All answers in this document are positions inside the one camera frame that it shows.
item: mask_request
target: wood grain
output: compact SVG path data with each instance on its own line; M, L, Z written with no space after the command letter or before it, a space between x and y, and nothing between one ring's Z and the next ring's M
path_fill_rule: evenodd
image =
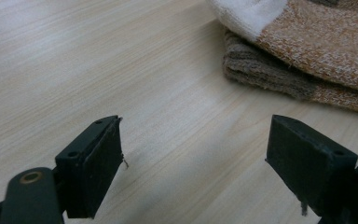
M94 220L316 223L264 162L272 114L358 153L358 114L226 80L202 0L0 1L0 201L8 180L118 114L122 165Z

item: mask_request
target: stack of clothing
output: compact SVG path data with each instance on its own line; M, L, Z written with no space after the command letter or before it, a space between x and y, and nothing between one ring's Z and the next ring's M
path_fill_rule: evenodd
M358 112L358 0L208 0L228 78Z

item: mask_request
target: folded cloth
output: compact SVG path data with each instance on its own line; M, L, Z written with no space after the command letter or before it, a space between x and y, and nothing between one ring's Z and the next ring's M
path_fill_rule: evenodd
M242 83L288 93L297 99L336 105L358 112L358 91L289 67L225 29L224 74Z
M358 90L358 7L351 8L358 0L313 0L332 7L307 0L207 1L226 27L259 48L307 74Z

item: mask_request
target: screw hole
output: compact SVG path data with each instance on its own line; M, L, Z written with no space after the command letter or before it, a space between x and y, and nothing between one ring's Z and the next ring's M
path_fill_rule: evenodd
M336 154L336 155L338 155L338 156L343 156L343 155L344 155L343 152L338 151L338 150L334 151L334 154Z
M68 153L68 157L76 157L78 154L78 152L70 152Z
M35 172L28 173L26 175L23 175L20 179L20 183L31 184L31 183L38 181L41 178L42 178L42 173L39 171L35 171Z

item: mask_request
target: wooden table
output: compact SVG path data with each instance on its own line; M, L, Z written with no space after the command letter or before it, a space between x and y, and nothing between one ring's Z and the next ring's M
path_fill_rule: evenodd
M203 0L0 1L0 201L96 119L123 117L94 220L316 223L264 162L272 114L358 153L358 114L228 81Z

